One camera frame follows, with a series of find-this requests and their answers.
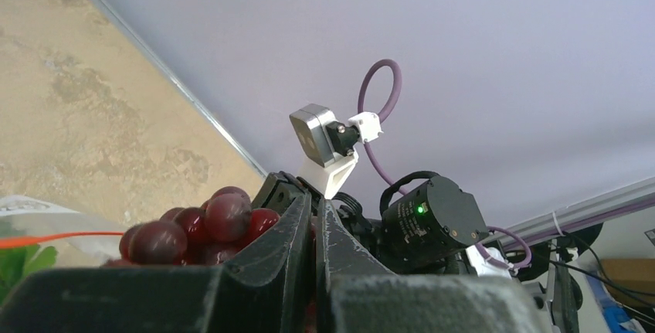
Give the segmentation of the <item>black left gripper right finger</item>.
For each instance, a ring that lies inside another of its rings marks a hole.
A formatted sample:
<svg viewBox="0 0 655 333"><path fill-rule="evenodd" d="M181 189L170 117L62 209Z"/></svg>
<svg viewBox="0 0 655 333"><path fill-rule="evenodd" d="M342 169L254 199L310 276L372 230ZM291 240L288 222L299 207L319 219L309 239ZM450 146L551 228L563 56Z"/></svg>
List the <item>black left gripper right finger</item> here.
<svg viewBox="0 0 655 333"><path fill-rule="evenodd" d="M323 199L317 216L319 332L548 332L517 282L398 275L377 261Z"/></svg>

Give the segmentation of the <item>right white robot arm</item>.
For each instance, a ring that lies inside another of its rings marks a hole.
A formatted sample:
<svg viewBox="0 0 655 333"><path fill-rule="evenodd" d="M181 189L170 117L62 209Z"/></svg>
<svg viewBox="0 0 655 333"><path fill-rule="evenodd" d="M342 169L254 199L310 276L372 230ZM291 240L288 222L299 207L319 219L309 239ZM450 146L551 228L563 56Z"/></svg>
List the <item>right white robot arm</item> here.
<svg viewBox="0 0 655 333"><path fill-rule="evenodd" d="M322 192L308 178L267 176L253 206L286 212L295 199L317 217L317 265L326 277L439 274L510 278L515 265L497 245L476 199L431 171L413 172L381 194L380 219L368 219L354 196Z"/></svg>

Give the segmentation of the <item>dark red grapes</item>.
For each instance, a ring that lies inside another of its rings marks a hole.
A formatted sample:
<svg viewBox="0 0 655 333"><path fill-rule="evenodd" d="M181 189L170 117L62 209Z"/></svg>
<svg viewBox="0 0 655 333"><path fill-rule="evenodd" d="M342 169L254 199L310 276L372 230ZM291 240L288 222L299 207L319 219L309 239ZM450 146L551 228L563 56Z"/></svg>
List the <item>dark red grapes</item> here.
<svg viewBox="0 0 655 333"><path fill-rule="evenodd" d="M254 208L248 194L227 186L199 207L169 209L120 238L120 257L105 267L218 265L231 260L280 220L272 209Z"/></svg>

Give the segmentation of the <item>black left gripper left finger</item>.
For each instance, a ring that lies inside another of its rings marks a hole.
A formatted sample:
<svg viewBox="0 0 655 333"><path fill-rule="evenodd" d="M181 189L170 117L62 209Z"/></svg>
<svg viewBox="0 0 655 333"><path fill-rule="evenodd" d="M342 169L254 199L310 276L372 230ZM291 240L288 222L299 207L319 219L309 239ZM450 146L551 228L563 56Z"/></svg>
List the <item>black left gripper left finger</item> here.
<svg viewBox="0 0 655 333"><path fill-rule="evenodd" d="M27 277L3 332L302 332L312 289L310 213L296 201L213 267L85 267Z"/></svg>

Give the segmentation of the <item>right aluminium rail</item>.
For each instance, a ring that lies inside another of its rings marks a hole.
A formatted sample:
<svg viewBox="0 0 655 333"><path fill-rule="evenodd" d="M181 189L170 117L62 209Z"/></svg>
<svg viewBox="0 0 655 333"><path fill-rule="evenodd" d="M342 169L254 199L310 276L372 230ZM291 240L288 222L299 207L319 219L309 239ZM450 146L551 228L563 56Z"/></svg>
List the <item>right aluminium rail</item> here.
<svg viewBox="0 0 655 333"><path fill-rule="evenodd" d="M497 214L491 223L509 229L532 245L560 232L576 231L654 206L654 178L607 192L574 205L542 214Z"/></svg>

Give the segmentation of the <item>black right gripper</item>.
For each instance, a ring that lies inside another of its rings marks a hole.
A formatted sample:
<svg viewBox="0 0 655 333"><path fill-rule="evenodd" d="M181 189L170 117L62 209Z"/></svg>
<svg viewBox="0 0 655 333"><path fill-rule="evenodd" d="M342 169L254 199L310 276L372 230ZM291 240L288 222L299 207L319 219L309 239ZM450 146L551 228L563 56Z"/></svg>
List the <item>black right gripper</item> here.
<svg viewBox="0 0 655 333"><path fill-rule="evenodd" d="M252 200L253 207L273 209L284 214L292 204L300 204L315 216L315 264L319 276L387 275L389 268L380 263L351 233L338 207L304 179L287 172L268 174Z"/></svg>

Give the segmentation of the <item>clear orange zip bag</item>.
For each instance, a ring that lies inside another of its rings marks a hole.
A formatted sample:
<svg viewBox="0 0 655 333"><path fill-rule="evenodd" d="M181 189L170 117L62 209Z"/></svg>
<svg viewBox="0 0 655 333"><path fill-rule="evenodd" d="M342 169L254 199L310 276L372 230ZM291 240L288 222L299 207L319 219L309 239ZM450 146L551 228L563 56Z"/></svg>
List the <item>clear orange zip bag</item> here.
<svg viewBox="0 0 655 333"><path fill-rule="evenodd" d="M116 259L126 229L103 217L27 196L1 198L1 254L24 253L29 267L92 267Z"/></svg>

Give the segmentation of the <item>green leafy vegetable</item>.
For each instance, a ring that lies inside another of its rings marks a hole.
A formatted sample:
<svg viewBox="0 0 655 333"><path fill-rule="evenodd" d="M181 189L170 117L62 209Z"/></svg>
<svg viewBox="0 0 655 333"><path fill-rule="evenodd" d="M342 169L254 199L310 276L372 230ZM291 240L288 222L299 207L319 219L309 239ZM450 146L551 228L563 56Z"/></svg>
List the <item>green leafy vegetable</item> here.
<svg viewBox="0 0 655 333"><path fill-rule="evenodd" d="M56 240L55 235L36 238L35 243L1 248L1 304L27 276L55 266L57 249L41 245Z"/></svg>

